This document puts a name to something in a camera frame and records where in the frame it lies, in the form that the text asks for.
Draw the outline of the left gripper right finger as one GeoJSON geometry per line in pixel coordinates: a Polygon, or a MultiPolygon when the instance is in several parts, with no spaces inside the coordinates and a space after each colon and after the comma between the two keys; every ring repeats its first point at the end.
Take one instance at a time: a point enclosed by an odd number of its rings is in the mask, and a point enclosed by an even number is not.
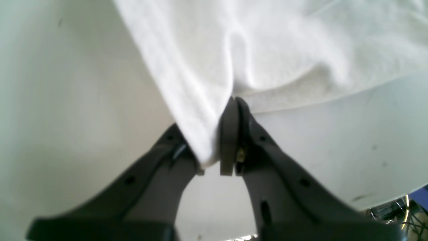
{"type": "Polygon", "coordinates": [[[405,241],[397,224],[370,220],[284,153],[231,97],[220,120],[220,174],[243,178],[259,241],[405,241]]]}

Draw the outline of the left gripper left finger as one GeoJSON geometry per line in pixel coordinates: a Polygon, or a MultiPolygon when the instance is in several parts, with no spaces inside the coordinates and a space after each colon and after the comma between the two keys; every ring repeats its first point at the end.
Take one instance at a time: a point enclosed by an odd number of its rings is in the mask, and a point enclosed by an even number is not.
{"type": "Polygon", "coordinates": [[[169,127],[149,151],[84,204],[36,218],[29,241],[179,241],[181,196],[199,170],[179,127],[169,127]]]}

